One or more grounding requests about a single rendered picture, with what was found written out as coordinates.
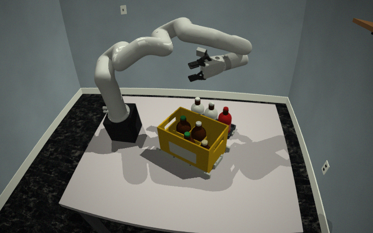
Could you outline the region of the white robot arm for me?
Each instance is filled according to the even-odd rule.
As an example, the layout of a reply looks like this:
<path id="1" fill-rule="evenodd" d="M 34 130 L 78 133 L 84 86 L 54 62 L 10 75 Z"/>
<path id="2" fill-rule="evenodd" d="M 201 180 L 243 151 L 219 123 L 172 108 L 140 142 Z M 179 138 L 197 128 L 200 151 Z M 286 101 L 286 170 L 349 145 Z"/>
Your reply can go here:
<path id="1" fill-rule="evenodd" d="M 130 108 L 124 103 L 119 85 L 115 78 L 116 71 L 124 71 L 136 61 L 147 55 L 168 56 L 173 51 L 172 38 L 181 41 L 213 47 L 230 53 L 221 55 L 226 70 L 244 66 L 252 51 L 251 43 L 239 36 L 194 25 L 186 17 L 175 19 L 157 29 L 151 37 L 141 37 L 131 43 L 118 42 L 103 53 L 96 62 L 94 81 L 106 106 L 103 113 L 114 123 L 124 121 L 130 114 Z M 106 111 L 107 110 L 107 111 Z"/>

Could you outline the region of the white bottle with grey label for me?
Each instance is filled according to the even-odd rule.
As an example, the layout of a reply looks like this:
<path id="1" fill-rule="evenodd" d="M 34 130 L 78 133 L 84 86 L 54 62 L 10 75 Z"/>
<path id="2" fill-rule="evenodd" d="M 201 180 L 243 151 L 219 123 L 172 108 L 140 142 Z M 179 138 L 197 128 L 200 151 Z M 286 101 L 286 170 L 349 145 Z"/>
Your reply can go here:
<path id="1" fill-rule="evenodd" d="M 218 120 L 218 111 L 216 108 L 214 108 L 214 102 L 209 103 L 209 107 L 206 108 L 204 116 L 214 119 L 216 121 Z"/>
<path id="2" fill-rule="evenodd" d="M 204 106 L 201 103 L 201 100 L 200 100 L 199 97 L 195 98 L 195 103 L 192 104 L 191 111 L 196 112 L 196 113 L 204 116 Z"/>

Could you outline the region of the yellow crate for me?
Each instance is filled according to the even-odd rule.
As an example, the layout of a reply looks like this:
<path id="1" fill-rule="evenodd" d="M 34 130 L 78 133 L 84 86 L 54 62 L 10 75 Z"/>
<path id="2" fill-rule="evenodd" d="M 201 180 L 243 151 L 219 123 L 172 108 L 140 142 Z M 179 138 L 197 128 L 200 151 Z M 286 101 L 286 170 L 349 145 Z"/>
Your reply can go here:
<path id="1" fill-rule="evenodd" d="M 202 123 L 210 149 L 201 147 L 201 142 L 195 139 L 196 144 L 184 139 L 184 135 L 176 131 L 181 116 L 186 116 L 186 121 L 190 123 L 190 134 L 197 121 Z M 165 129 L 174 118 L 176 120 Z M 207 173 L 210 173 L 215 162 L 226 151 L 228 130 L 229 125 L 183 107 L 179 107 L 157 127 L 161 150 Z"/>

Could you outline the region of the dark brown bottle with green cap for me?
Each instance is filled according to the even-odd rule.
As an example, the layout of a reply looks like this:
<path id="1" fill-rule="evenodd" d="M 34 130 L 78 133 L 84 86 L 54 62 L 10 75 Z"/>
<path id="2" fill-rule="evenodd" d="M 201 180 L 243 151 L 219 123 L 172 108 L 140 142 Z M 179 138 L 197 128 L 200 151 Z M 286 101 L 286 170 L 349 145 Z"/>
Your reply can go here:
<path id="1" fill-rule="evenodd" d="M 184 139 L 186 139 L 186 140 L 188 140 L 192 143 L 195 143 L 195 140 L 191 137 L 190 132 L 185 132 L 184 133 Z"/>

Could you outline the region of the red bottle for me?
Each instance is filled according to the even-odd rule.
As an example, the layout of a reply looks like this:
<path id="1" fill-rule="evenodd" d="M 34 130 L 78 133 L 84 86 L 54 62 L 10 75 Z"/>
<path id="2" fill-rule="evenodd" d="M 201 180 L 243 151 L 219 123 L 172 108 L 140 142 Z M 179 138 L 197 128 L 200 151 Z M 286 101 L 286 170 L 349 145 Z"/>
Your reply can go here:
<path id="1" fill-rule="evenodd" d="M 229 133 L 231 129 L 232 117 L 228 112 L 229 112 L 228 107 L 224 107 L 223 112 L 219 114 L 218 121 L 226 125 L 229 125 L 229 130 L 228 130 L 228 133 Z"/>

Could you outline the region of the brown glass bottle with green cap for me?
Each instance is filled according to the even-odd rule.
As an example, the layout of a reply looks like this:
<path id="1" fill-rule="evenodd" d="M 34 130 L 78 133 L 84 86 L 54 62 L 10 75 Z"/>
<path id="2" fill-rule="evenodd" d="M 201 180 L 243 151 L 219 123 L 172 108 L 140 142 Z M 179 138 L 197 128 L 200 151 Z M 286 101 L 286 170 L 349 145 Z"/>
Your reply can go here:
<path id="1" fill-rule="evenodd" d="M 180 122 L 176 126 L 176 131 L 184 135 L 185 132 L 189 132 L 190 130 L 191 125 L 187 122 L 186 116 L 181 116 Z"/>

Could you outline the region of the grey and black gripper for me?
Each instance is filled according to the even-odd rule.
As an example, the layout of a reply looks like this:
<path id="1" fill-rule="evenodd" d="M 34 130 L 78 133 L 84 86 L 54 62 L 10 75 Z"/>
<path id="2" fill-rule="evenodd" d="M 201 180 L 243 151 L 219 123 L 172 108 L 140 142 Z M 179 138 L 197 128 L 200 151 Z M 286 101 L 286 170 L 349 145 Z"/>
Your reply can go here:
<path id="1" fill-rule="evenodd" d="M 190 82 L 195 80 L 206 80 L 207 78 L 218 75 L 226 70 L 225 61 L 223 57 L 220 55 L 211 57 L 205 55 L 197 61 L 188 63 L 188 66 L 190 69 L 201 66 L 201 71 L 197 75 L 193 74 L 188 76 Z"/>

